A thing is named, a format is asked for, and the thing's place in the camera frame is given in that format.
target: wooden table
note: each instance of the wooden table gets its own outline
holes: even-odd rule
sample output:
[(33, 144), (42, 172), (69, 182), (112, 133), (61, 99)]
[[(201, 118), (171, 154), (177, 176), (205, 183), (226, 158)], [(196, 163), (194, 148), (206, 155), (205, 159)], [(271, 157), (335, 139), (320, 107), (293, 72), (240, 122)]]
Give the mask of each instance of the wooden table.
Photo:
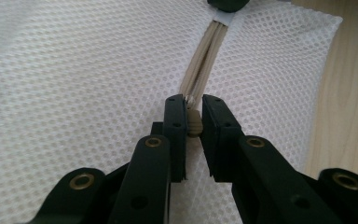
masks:
[(344, 19), (319, 89), (306, 174), (340, 167), (358, 174), (358, 0), (293, 0)]

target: mesh laundry bag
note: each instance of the mesh laundry bag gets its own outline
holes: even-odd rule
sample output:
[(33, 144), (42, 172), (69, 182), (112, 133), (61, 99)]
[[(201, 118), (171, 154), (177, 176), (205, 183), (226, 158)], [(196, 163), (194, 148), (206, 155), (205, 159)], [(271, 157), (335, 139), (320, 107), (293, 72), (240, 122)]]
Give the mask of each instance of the mesh laundry bag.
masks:
[[(0, 223), (30, 220), (65, 174), (106, 174), (163, 119), (215, 9), (205, 1), (0, 1)], [(340, 18), (288, 3), (237, 12), (206, 93), (301, 170)], [(189, 141), (171, 223), (241, 223), (229, 185)]]

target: white mesh fabric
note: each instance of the white mesh fabric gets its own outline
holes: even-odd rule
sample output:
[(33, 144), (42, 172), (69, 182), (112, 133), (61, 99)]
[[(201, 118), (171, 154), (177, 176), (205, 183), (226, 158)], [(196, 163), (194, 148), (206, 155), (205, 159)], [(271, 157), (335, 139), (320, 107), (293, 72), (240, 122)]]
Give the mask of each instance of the white mesh fabric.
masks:
[[(32, 218), (72, 170), (107, 174), (128, 162), (163, 119), (214, 12), (200, 0), (0, 1), (0, 223)], [(251, 2), (230, 24), (207, 86), (245, 133), (269, 138), (297, 169), (339, 22)], [(240, 223), (228, 185), (213, 182), (190, 145), (171, 223)]]

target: metal rivet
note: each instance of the metal rivet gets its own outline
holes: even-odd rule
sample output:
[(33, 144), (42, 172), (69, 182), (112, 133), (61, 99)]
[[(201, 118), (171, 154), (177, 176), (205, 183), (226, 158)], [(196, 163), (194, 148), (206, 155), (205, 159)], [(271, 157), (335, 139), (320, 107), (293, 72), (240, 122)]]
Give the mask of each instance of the metal rivet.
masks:
[(266, 145), (263, 140), (259, 138), (248, 138), (248, 140), (246, 140), (246, 143), (251, 147), (263, 147)]
[(148, 147), (159, 147), (159, 145), (161, 145), (161, 143), (162, 143), (162, 141), (156, 137), (148, 138), (145, 142), (145, 144)]
[(333, 180), (346, 189), (358, 190), (358, 180), (342, 173), (334, 173)]
[(71, 187), (71, 189), (86, 189), (89, 186), (91, 186), (93, 183), (94, 183), (94, 175), (84, 173), (72, 178), (71, 182), (69, 182), (69, 187)]

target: screw hole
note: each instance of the screw hole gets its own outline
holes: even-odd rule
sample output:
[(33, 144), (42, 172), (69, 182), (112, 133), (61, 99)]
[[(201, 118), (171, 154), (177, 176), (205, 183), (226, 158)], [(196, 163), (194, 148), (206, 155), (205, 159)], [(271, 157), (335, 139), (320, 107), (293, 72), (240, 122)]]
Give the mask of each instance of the screw hole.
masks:
[(137, 196), (131, 200), (131, 207), (139, 210), (147, 207), (148, 200), (145, 196)]
[(69, 182), (69, 187), (71, 187), (71, 189), (86, 189), (93, 183), (94, 175), (84, 173), (72, 178), (71, 182)]
[(161, 140), (159, 138), (148, 138), (145, 142), (148, 147), (158, 147), (161, 145)]
[(335, 173), (333, 174), (333, 180), (346, 189), (358, 190), (358, 181), (349, 175)]
[(292, 203), (302, 209), (309, 209), (310, 202), (307, 199), (301, 197), (300, 195), (294, 195), (291, 199)]
[(258, 138), (249, 138), (246, 143), (251, 147), (263, 147), (265, 143)]

